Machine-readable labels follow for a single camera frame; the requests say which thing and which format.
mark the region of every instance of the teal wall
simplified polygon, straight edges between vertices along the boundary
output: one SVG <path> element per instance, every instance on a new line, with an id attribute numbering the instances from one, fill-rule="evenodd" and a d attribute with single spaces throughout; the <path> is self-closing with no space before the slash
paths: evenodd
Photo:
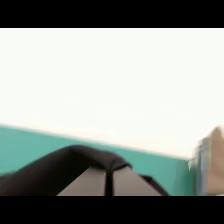
<path id="1" fill-rule="evenodd" d="M 192 195 L 193 175 L 186 160 L 5 126 L 0 126 L 0 173 L 15 171 L 49 152 L 74 144 L 115 152 L 129 161 L 135 172 L 155 178 L 170 195 Z"/>

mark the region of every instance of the white wall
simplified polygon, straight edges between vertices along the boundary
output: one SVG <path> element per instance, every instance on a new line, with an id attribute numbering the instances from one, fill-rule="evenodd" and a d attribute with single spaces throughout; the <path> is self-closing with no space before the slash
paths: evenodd
<path id="1" fill-rule="evenodd" d="M 223 29 L 0 29 L 0 123 L 190 158 L 224 123 Z"/>

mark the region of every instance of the gray panel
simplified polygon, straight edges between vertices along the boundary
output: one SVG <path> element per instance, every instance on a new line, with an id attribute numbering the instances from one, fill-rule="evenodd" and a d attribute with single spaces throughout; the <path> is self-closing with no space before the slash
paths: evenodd
<path id="1" fill-rule="evenodd" d="M 161 196 L 129 167 L 117 170 L 113 176 L 114 196 Z"/>
<path id="2" fill-rule="evenodd" d="M 105 178 L 105 171 L 90 167 L 58 196 L 104 196 Z"/>

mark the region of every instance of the white surface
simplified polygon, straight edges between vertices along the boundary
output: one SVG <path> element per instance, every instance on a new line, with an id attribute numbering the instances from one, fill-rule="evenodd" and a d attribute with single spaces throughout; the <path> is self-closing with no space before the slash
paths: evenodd
<path id="1" fill-rule="evenodd" d="M 224 123 L 223 29 L 0 29 L 0 123 L 190 158 Z"/>

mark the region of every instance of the beige object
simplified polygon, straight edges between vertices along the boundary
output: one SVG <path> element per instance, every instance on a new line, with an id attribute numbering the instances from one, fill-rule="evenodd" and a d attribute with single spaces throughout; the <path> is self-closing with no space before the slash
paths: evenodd
<path id="1" fill-rule="evenodd" d="M 219 127 L 209 136 L 205 192 L 208 195 L 224 193 L 224 138 Z"/>

